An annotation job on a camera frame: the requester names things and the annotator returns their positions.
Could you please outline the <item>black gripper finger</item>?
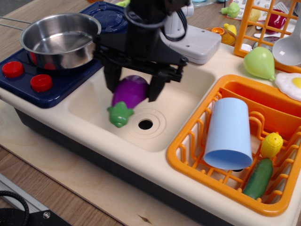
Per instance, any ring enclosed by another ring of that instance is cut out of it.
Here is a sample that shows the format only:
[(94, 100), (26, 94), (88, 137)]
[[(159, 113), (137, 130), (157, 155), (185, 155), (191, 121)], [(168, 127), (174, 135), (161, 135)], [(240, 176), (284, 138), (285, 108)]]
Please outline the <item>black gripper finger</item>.
[(159, 74), (152, 77), (148, 91), (149, 102), (154, 102), (157, 100), (167, 82), (168, 77), (164, 74)]
[(107, 88), (114, 93), (121, 77), (122, 67), (116, 64), (106, 64), (103, 66)]

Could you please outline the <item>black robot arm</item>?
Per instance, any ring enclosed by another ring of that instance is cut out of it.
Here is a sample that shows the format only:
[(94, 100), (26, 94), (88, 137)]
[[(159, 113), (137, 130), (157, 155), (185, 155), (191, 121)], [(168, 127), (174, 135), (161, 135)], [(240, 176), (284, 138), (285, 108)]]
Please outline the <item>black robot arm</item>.
[(104, 66), (106, 86), (114, 92), (122, 68), (152, 75), (148, 89), (150, 102), (156, 101), (165, 83), (180, 82), (188, 59), (169, 48), (161, 39), (167, 18), (177, 13), (186, 30), (182, 7), (188, 0), (132, 0), (124, 9), (126, 33), (101, 34), (94, 38), (94, 59)]

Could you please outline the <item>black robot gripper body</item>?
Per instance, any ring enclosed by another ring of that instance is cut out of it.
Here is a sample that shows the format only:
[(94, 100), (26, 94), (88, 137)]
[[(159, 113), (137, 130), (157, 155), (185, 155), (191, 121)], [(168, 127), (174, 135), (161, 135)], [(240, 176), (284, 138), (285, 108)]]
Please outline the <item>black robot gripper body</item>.
[(128, 23), (125, 32), (99, 34), (94, 43), (94, 58), (103, 66), (116, 64), (152, 76), (164, 74), (168, 81), (180, 82), (188, 63), (186, 57), (162, 41), (159, 28)]

